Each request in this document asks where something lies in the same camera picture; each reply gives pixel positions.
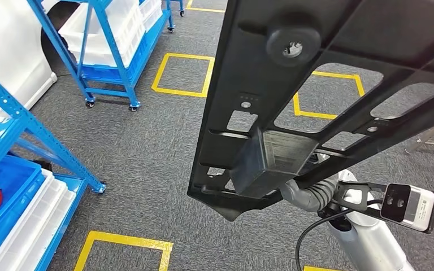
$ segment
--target black cable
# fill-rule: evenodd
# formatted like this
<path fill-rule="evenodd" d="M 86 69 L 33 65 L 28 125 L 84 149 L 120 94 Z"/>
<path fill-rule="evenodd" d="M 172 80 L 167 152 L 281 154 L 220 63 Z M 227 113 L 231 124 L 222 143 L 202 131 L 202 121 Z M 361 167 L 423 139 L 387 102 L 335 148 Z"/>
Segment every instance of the black cable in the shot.
<path fill-rule="evenodd" d="M 369 201 L 367 201 L 367 206 L 370 206 L 370 205 L 375 204 L 375 203 L 380 203 L 381 204 L 382 200 L 383 199 L 369 200 Z M 302 234 L 298 238 L 297 245 L 295 246 L 295 261 L 297 262 L 297 270 L 298 271 L 302 271 L 302 268 L 300 267 L 300 246 L 302 245 L 303 238 L 307 235 L 307 233 L 309 233 L 311 230 L 313 230 L 315 227 L 317 227 L 318 225 L 320 225 L 322 223 L 325 223 L 327 221 L 339 218 L 341 216 L 345 216 L 346 214 L 351 213 L 351 212 L 353 212 L 353 210 L 347 209 L 347 210 L 342 211 L 340 213 L 337 213 L 337 214 L 335 214 L 333 216 L 329 216 L 329 217 L 323 218 L 323 219 L 321 219 L 321 220 L 313 223 L 312 225 L 310 225 L 307 229 L 305 229 L 302 232 Z"/>

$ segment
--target black plastic panel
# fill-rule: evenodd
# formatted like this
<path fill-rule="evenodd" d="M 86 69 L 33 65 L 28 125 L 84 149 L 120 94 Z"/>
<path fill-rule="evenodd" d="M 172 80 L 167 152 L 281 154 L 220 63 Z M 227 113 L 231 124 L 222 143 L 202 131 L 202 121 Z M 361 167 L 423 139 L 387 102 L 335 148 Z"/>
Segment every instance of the black plastic panel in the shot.
<path fill-rule="evenodd" d="M 293 58 L 283 44 L 302 45 Z M 312 71 L 341 63 L 377 71 L 380 84 L 317 133 L 278 128 L 275 118 Z M 318 142 L 330 155 L 297 175 L 308 187 L 434 126 L 434 97 L 395 119 L 370 111 L 405 86 L 434 84 L 434 0 L 229 0 L 220 34 L 188 195 L 229 220 L 281 200 L 278 191 L 260 199 L 225 189 L 229 174 L 209 177 L 209 167 L 232 169 L 256 129 L 275 130 Z M 244 108 L 242 102 L 251 106 Z M 258 115 L 248 133 L 227 130 L 234 110 Z M 377 127 L 375 132 L 368 128 Z M 346 150 L 322 147 L 339 132 L 362 139 Z"/>

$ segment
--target gray carpet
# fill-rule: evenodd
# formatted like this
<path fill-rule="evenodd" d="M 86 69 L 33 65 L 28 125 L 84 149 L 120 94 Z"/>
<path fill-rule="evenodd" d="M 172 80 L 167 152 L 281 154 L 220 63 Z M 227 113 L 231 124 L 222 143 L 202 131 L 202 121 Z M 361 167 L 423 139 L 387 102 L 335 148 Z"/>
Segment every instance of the gray carpet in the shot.
<path fill-rule="evenodd" d="M 195 0 L 193 6 L 223 8 L 224 0 Z M 294 246 L 299 234 L 318 218 L 286 202 L 262 211 L 250 211 L 235 222 L 186 196 L 197 143 L 204 98 L 152 91 L 165 53 L 214 56 L 223 14 L 188 10 L 178 16 L 177 28 L 161 36 L 136 86 L 142 107 L 103 102 L 87 109 L 82 95 L 62 64 L 57 83 L 32 112 L 102 181 L 102 195 L 87 192 L 73 217 L 49 270 L 73 270 L 90 230 L 156 239 L 174 243 L 169 270 L 295 270 Z M 173 59 L 161 87 L 199 91 L 205 74 L 200 60 Z M 329 64 L 321 71 L 358 73 L 365 89 L 381 77 L 370 71 Z M 314 76 L 300 92 L 301 109 L 338 114 L 358 99 L 349 80 Z M 427 88 L 417 88 L 424 92 Z M 404 95 L 383 108 L 403 108 L 420 95 Z M 289 104 L 277 119 L 292 129 L 320 129 L 329 120 L 296 117 Z M 352 138 L 335 138 L 346 146 Z M 411 183 L 434 190 L 434 147 L 424 146 L 408 156 L 410 141 L 394 146 L 351 168 L 362 181 Z M 434 270 L 434 233 L 420 234 L 390 226 L 416 270 Z M 160 253 L 147 248 L 96 242 L 85 270 L 158 270 Z M 353 270 L 325 226 L 313 230 L 302 246 L 306 265 Z"/>

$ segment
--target yellow floor marking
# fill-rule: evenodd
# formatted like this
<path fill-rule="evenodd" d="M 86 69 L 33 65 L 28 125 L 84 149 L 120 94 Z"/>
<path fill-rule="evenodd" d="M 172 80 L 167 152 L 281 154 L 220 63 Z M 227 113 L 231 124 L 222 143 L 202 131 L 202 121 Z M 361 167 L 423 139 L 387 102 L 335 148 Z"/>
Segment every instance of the yellow floor marking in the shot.
<path fill-rule="evenodd" d="M 312 75 L 318 76 L 327 76 L 327 77 L 335 77 L 335 78 L 343 78 L 343 79 L 351 79 L 355 81 L 357 86 L 358 95 L 360 97 L 365 95 L 365 91 L 363 90 L 362 80 L 360 80 L 359 75 L 345 75 L 343 73 L 333 73 L 333 72 L 312 72 Z M 333 120 L 337 117 L 337 115 L 326 114 L 326 113 L 318 113 L 318 112 L 309 112 L 300 110 L 300 102 L 298 99 L 298 93 L 295 93 L 293 96 L 293 113 L 296 116 L 306 116 L 306 117 L 319 117 L 321 119 Z"/>
<path fill-rule="evenodd" d="M 211 8 L 192 7 L 192 2 L 194 2 L 194 0 L 189 0 L 187 2 L 187 6 L 185 6 L 186 10 L 197 10 L 197 11 L 208 11 L 208 12 L 225 13 L 225 10 L 213 10 Z"/>
<path fill-rule="evenodd" d="M 198 92 L 185 91 L 185 90 L 159 88 L 160 78 L 162 77 L 162 74 L 164 73 L 164 69 L 165 69 L 170 57 L 202 59 L 202 60 L 208 60 L 209 61 L 209 66 L 207 67 L 207 72 L 205 74 L 205 79 L 203 82 L 201 92 L 198 93 Z M 162 59 L 162 62 L 160 63 L 160 67 L 157 70 L 157 74 L 155 75 L 155 79 L 154 79 L 154 82 L 152 84 L 152 89 L 154 91 L 167 93 L 167 94 L 176 94 L 176 95 L 205 98 L 205 97 L 207 97 L 207 91 L 209 90 L 210 78 L 212 78 L 212 70 L 214 69 L 214 61 L 215 61 L 215 58 L 212 56 L 166 53 L 164 55 L 164 58 Z"/>
<path fill-rule="evenodd" d="M 298 101 L 298 93 L 293 96 L 293 114 L 300 116 L 300 102 Z"/>
<path fill-rule="evenodd" d="M 360 95 L 360 97 L 365 95 L 365 91 L 363 91 L 363 85 L 362 85 L 362 80 L 360 80 L 360 75 L 354 75 L 355 78 L 355 84 L 357 85 L 357 89 L 358 89 L 358 95 Z"/>
<path fill-rule="evenodd" d="M 318 268 L 313 266 L 304 266 L 303 271 L 338 271 L 335 269 L 327 269 L 327 268 Z"/>
<path fill-rule="evenodd" d="M 319 117 L 321 119 L 328 119 L 328 120 L 333 120 L 337 117 L 337 115 L 317 113 L 317 112 L 307 112 L 307 111 L 300 111 L 300 115 L 304 117 Z"/>
<path fill-rule="evenodd" d="M 81 254 L 74 267 L 74 271 L 82 271 L 89 256 L 90 249 L 94 241 L 105 241 L 117 244 L 126 244 L 129 246 L 152 248 L 155 250 L 162 250 L 162 256 L 160 257 L 159 271 L 167 271 L 169 266 L 169 259 L 172 251 L 173 243 L 151 240 L 133 236 L 125 236 L 113 233 L 104 233 L 102 231 L 90 231 L 85 240 L 84 246 L 82 248 Z"/>
<path fill-rule="evenodd" d="M 355 79 L 355 75 L 345 75 L 343 73 L 333 73 L 333 72 L 312 72 L 313 75 L 327 76 L 327 77 L 335 77 L 335 78 L 343 78 L 343 79 Z"/>

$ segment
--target storage rack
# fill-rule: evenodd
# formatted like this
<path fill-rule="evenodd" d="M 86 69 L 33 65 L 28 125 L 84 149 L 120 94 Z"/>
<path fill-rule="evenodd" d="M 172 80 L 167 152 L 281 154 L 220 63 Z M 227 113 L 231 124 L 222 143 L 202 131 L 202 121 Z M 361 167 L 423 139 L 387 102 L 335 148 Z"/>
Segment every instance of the storage rack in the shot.
<path fill-rule="evenodd" d="M 86 22 L 84 27 L 84 37 L 83 37 L 83 44 L 81 47 L 81 57 L 77 65 L 72 59 L 72 57 L 70 56 L 66 46 L 60 39 L 60 36 L 57 33 L 54 26 L 52 25 L 49 17 L 46 15 L 44 8 L 41 4 L 41 0 L 27 0 L 29 5 L 31 6 L 31 9 L 36 14 L 39 22 L 42 24 L 42 29 L 44 30 L 44 32 L 46 32 L 49 40 L 54 45 L 60 58 L 62 58 L 64 65 L 66 65 L 72 77 L 77 82 L 77 86 L 79 87 L 82 94 L 84 95 L 86 106 L 89 108 L 94 107 L 94 103 L 96 101 L 94 94 L 102 94 L 102 95 L 127 97 L 129 98 L 130 101 L 129 110 L 132 112 L 136 111 L 137 108 L 140 107 L 141 103 L 137 100 L 136 93 L 134 92 L 134 87 L 136 86 L 137 81 L 139 80 L 139 77 L 142 71 L 144 70 L 145 64 L 149 60 L 150 54 L 155 48 L 155 44 L 157 43 L 157 40 L 160 37 L 162 28 L 164 27 L 166 21 L 168 20 L 169 22 L 169 26 L 167 27 L 169 32 L 172 33 L 175 27 L 174 24 L 172 23 L 171 6 L 170 6 L 171 0 L 166 0 L 167 8 L 162 11 L 162 16 L 154 24 L 154 26 L 144 34 L 144 38 L 142 39 L 142 42 L 139 45 L 139 47 L 142 47 L 142 49 L 145 51 L 145 53 L 143 54 L 144 56 L 140 57 L 139 55 L 135 54 L 128 68 L 124 66 L 122 58 L 119 54 L 119 50 L 117 48 L 117 44 L 114 39 L 114 35 L 112 34 L 109 22 L 107 21 L 106 7 L 111 3 L 112 0 L 64 0 L 64 1 L 89 4 L 89 9 L 87 12 L 87 17 L 86 17 Z M 83 64 L 85 45 L 86 45 L 87 34 L 88 34 L 88 25 L 92 14 L 92 9 L 94 9 L 94 11 L 96 12 L 96 17 L 102 27 L 103 34 L 107 39 L 107 43 L 109 44 L 110 50 L 112 52 L 112 56 L 114 57 L 117 67 Z M 95 73 L 96 69 L 97 70 L 105 69 L 107 72 Z M 89 81 L 123 85 L 125 91 L 91 88 L 88 84 Z"/>
<path fill-rule="evenodd" d="M 36 270 L 46 270 L 64 232 L 76 210 L 79 201 L 89 185 L 96 193 L 103 193 L 106 185 L 99 182 L 28 110 L 24 108 L 0 84 L 0 107 L 11 116 L 0 117 L 0 161 L 9 152 L 12 145 L 17 144 L 27 150 L 67 168 L 74 176 L 56 174 L 54 176 L 67 184 L 67 188 L 76 193 L 76 198 L 66 213 L 63 221 L 48 245 Z M 34 136 L 44 148 L 20 138 L 23 133 Z"/>

